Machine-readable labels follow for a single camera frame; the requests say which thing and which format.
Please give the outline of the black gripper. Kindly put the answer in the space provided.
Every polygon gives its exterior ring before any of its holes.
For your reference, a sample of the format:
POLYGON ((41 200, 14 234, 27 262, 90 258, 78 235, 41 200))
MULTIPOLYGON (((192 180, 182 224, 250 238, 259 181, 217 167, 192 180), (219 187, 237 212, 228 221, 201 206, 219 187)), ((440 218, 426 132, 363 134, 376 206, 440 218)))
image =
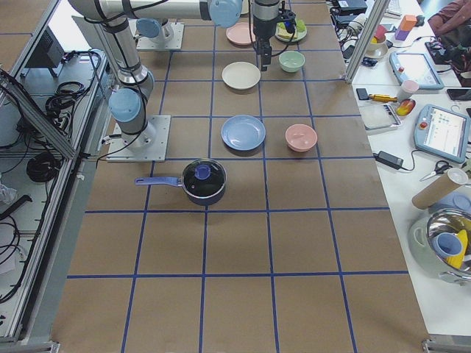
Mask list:
POLYGON ((261 56, 261 70, 267 71, 272 61, 270 39, 275 35, 276 21, 253 16, 253 33, 255 34, 255 50, 261 56))

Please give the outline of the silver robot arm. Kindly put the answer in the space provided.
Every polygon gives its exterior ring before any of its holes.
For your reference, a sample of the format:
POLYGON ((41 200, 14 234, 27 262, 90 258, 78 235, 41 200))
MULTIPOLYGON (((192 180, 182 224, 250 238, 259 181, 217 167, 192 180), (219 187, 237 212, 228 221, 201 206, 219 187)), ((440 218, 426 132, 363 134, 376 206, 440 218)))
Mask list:
POLYGON ((142 151, 157 137, 146 116, 154 88, 152 72, 141 62, 129 21, 161 25, 169 18, 200 19, 229 28, 241 16, 241 1, 71 1, 70 5, 99 33, 109 61, 116 67, 120 88, 108 104, 124 148, 142 151))
POLYGON ((141 36, 161 45, 174 37, 174 30, 167 18, 139 18, 136 21, 136 28, 141 36))

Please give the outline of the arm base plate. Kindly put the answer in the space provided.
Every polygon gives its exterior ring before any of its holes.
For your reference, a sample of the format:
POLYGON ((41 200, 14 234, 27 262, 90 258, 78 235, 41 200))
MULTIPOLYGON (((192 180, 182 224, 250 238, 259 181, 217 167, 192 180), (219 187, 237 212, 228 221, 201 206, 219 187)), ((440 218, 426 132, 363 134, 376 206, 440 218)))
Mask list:
POLYGON ((139 51, 179 51, 183 44, 185 25, 181 22, 168 22, 163 26, 159 35, 148 38, 138 36, 137 50, 139 51))
POLYGON ((121 137, 112 139, 106 161, 110 163, 164 162, 171 126, 170 115, 150 115, 146 129, 137 140, 133 136, 122 134, 115 123, 113 133, 121 137))

